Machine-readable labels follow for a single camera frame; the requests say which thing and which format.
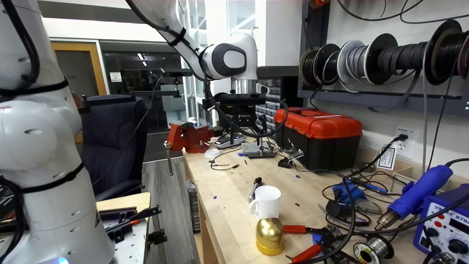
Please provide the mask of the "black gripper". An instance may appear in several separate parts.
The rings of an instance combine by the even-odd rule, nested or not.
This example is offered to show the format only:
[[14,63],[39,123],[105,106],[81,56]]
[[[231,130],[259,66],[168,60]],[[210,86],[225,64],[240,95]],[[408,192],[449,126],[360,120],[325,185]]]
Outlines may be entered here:
[[256,116],[254,107],[263,103],[260,94],[227,94],[218,92],[213,95],[219,107],[219,125],[228,129],[232,123],[237,126],[253,126]]

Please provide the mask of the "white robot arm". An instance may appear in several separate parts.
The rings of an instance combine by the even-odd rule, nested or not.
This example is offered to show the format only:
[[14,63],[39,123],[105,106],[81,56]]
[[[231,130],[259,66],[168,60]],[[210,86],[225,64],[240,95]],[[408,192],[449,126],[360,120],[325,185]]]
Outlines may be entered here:
[[224,106],[262,104],[260,95],[251,92],[213,94],[212,81],[231,78],[232,81],[254,84],[257,79],[256,41],[247,34],[234,34],[213,44],[199,42],[180,15],[180,0],[125,0],[130,10],[183,59],[191,75],[203,82],[203,104],[213,108],[228,128],[246,133],[250,120],[240,120],[224,110]]

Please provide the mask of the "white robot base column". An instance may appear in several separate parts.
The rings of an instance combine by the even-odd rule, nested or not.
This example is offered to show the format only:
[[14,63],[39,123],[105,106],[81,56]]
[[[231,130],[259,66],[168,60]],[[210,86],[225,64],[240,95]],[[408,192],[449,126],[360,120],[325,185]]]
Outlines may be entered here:
[[16,211],[1,264],[109,264],[74,144],[80,116],[36,0],[1,0],[0,95],[0,176]]

